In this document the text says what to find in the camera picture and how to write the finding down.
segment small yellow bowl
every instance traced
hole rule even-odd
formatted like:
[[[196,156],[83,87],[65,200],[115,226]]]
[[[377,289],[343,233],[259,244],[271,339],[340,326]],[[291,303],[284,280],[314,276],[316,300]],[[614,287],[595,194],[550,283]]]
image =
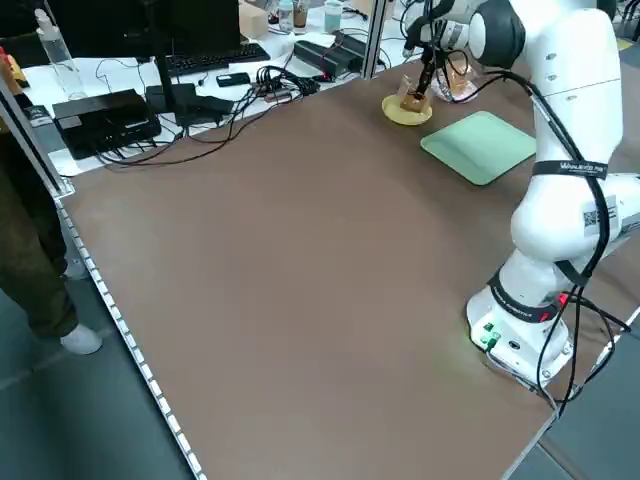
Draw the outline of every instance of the small yellow bowl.
[[[426,112],[409,112],[400,106],[401,99],[397,95],[389,95],[382,101],[382,111],[392,122],[407,127],[422,125],[431,118],[433,109],[428,108]]]

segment qr code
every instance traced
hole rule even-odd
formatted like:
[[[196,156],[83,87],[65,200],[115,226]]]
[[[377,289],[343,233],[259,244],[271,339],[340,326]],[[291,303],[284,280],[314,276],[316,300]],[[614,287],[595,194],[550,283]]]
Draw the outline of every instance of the qr code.
[[[598,215],[596,214],[596,212],[583,212],[582,215],[584,215],[585,227],[590,227],[598,223]]]

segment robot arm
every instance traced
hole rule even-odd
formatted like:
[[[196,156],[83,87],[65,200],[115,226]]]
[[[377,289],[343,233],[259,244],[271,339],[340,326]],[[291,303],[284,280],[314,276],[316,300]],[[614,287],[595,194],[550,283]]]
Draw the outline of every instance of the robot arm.
[[[558,299],[575,282],[573,274],[589,262],[599,239],[594,197],[585,174],[598,178],[609,208],[605,254],[640,229],[640,177],[607,175],[609,159],[622,138],[616,39],[609,17],[598,9],[580,8],[581,0],[477,3],[442,0],[440,10],[435,7],[433,15],[409,28],[405,53],[427,42],[444,48],[444,36],[431,38],[432,18],[446,32],[454,18],[464,21],[468,16],[466,37],[473,57],[483,65],[504,69],[523,58],[531,69],[531,82],[586,160],[576,165],[544,109],[534,108],[536,163],[526,195],[512,217],[515,251],[467,304],[472,341],[487,350],[491,332],[492,357],[531,385],[537,384],[542,371],[544,385],[573,352],[564,322],[559,320],[558,328],[550,328],[558,317]],[[477,6],[472,15],[469,5]],[[435,69],[432,51],[425,48],[423,55],[420,83],[425,89]]]

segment dark pants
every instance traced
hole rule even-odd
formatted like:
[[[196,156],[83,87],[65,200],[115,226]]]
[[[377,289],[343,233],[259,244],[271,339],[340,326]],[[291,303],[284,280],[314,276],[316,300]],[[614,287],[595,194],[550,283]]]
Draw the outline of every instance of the dark pants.
[[[40,336],[63,337],[78,325],[60,278],[65,252],[53,199],[13,136],[0,135],[0,289]]]

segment white table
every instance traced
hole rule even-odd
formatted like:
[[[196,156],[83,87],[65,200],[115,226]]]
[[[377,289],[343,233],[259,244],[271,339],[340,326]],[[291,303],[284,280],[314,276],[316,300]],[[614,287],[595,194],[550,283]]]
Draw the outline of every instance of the white table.
[[[395,18],[400,17],[402,8],[403,7],[400,2],[396,2],[396,12],[394,13]],[[350,14],[343,15],[341,27],[345,33],[366,41],[366,32],[368,31],[369,24],[368,22],[362,20],[360,16],[352,16]],[[381,59],[383,59],[385,63],[390,60],[391,66],[401,64],[405,60],[402,57],[402,47],[404,45],[404,40],[402,39],[402,35],[400,33],[400,24],[397,20],[390,19],[385,22],[382,38],[382,49],[384,50],[384,52],[386,52],[387,55],[381,52]],[[333,43],[333,39],[333,35],[327,35],[324,33],[324,9],[322,7],[313,8],[309,11],[307,27],[304,29],[304,32],[296,32],[295,34],[290,35],[268,33],[263,38],[257,40],[257,42],[271,56],[270,61],[233,64],[230,65],[226,70],[211,71],[202,87],[197,86],[197,82],[198,80],[205,78],[206,73],[183,75],[180,77],[180,83],[196,84],[196,92],[201,96],[212,95],[227,100],[240,100],[247,91],[248,87],[246,85],[220,88],[217,85],[215,77],[223,73],[236,73],[244,71],[248,72],[255,79],[255,72],[261,66],[283,66],[287,59],[291,56],[293,45],[296,41],[309,40],[313,43],[326,44],[327,46],[330,46]],[[133,88],[138,94],[144,96],[146,86],[160,85],[160,76],[158,75],[158,70],[153,62],[146,63],[139,66],[138,68],[137,61],[134,58],[119,58],[117,60],[120,60],[120,62],[122,63],[119,63],[118,61],[115,61],[113,59],[75,59],[76,66],[80,71],[80,76],[82,78],[83,84],[85,86],[85,91],[88,96],[96,96],[109,93],[109,88],[114,92]],[[312,76],[321,73],[314,67],[302,62],[296,57],[291,58],[287,65],[287,69],[300,76]],[[24,73],[27,76],[29,84],[31,85],[30,88],[25,90],[25,93],[28,95],[29,99],[35,105],[46,106],[49,110],[49,113],[53,116],[52,105],[67,101],[66,95],[58,86],[53,69],[48,65],[30,67],[26,68],[24,70]],[[357,75],[354,74],[349,75],[345,79],[339,80],[335,83],[323,83],[321,84],[321,88],[332,88],[356,77]],[[266,110],[269,106],[270,105],[264,102],[264,100],[260,99],[247,109],[245,116],[260,113]],[[157,136],[155,140],[172,140],[174,135],[171,133],[171,131],[173,131],[174,133],[177,133],[179,131],[179,127],[172,123],[172,120],[174,120],[173,115],[163,114],[160,119],[161,123],[163,124],[163,129],[162,133]],[[207,124],[200,129],[194,129],[194,131],[200,132],[215,127],[215,124]],[[125,148],[123,149],[123,153],[133,156],[140,153],[140,151],[139,149],[135,148]],[[66,176],[75,176],[80,173],[101,167],[103,165],[100,160],[95,157],[76,161],[73,159],[71,153],[67,149],[53,152],[50,154],[50,157],[58,172],[61,175]]]

